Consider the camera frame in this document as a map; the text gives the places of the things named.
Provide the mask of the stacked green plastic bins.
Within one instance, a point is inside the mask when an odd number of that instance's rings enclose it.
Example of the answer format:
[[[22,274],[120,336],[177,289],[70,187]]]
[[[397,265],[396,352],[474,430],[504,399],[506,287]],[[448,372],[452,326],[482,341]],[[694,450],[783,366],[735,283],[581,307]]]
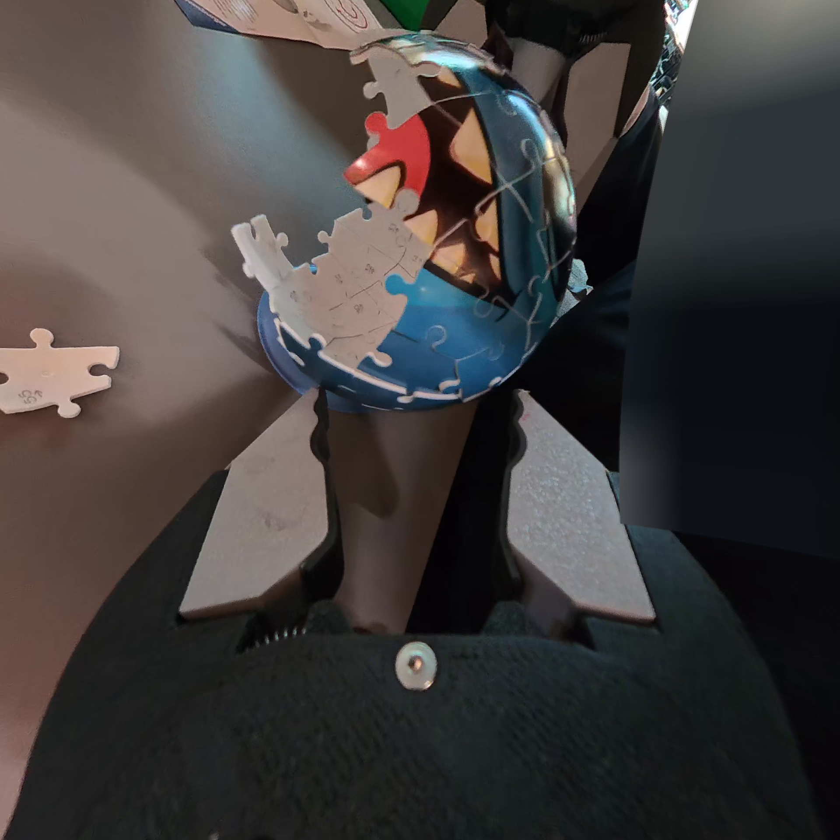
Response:
[[[427,28],[426,17],[432,10],[432,1],[380,1],[379,3],[403,28],[416,32]]]

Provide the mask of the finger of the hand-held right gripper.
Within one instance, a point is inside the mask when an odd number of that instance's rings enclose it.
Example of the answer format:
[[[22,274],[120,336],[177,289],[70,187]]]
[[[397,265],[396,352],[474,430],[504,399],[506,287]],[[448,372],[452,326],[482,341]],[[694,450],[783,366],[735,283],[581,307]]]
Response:
[[[616,144],[627,59],[578,59],[564,99],[565,154],[576,198],[587,198]]]

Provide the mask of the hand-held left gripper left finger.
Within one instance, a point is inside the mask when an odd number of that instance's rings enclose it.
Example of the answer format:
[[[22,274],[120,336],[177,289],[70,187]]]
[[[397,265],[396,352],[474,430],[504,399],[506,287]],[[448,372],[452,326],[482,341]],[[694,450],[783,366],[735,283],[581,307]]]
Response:
[[[326,401],[301,395],[227,469],[180,607],[187,621],[264,613],[289,623],[337,548]]]

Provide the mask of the blue white puzzle ball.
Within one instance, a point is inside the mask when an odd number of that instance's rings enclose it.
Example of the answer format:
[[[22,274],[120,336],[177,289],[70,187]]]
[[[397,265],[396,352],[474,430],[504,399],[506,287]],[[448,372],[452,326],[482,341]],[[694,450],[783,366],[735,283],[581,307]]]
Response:
[[[388,31],[350,54],[373,79],[368,145],[345,170],[365,208],[294,266],[265,215],[232,228],[244,273],[300,339],[359,362],[395,331],[456,360],[466,403],[518,371],[559,318],[576,240],[549,115],[487,52]]]

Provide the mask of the blue plastic ball stand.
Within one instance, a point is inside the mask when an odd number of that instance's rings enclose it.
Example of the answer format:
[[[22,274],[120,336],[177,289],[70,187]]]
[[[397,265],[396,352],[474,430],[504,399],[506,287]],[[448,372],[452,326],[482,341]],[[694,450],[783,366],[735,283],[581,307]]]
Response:
[[[275,371],[298,393],[325,391],[339,413],[418,412],[464,401],[456,360],[400,332],[386,331],[359,362],[341,362],[320,336],[298,336],[270,309],[267,293],[257,311],[259,339]]]

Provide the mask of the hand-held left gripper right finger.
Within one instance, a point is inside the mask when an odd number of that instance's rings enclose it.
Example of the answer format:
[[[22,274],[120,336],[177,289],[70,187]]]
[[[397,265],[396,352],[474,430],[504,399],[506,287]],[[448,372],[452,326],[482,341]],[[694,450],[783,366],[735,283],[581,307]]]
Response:
[[[536,624],[579,615],[651,624],[655,610],[606,468],[529,393],[516,399],[521,453],[502,533],[527,613]]]

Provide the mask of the white puzzle pieces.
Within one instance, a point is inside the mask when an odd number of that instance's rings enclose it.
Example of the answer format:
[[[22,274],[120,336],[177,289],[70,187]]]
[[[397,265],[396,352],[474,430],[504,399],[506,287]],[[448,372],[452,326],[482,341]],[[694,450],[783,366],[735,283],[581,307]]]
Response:
[[[80,406],[76,399],[101,392],[111,386],[107,374],[92,374],[91,368],[102,365],[117,367],[120,348],[117,346],[60,347],[54,346],[54,335],[47,329],[33,329],[30,348],[2,348],[1,372],[6,381],[1,385],[1,410],[16,414],[55,406],[58,415],[76,417]]]

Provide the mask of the white instruction leaflet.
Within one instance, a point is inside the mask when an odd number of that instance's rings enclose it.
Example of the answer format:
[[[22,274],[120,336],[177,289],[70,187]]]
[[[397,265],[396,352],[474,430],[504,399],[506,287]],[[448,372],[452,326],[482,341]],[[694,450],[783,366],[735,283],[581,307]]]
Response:
[[[285,39],[324,49],[352,50],[384,27],[362,1],[178,1],[199,28],[248,37]]]

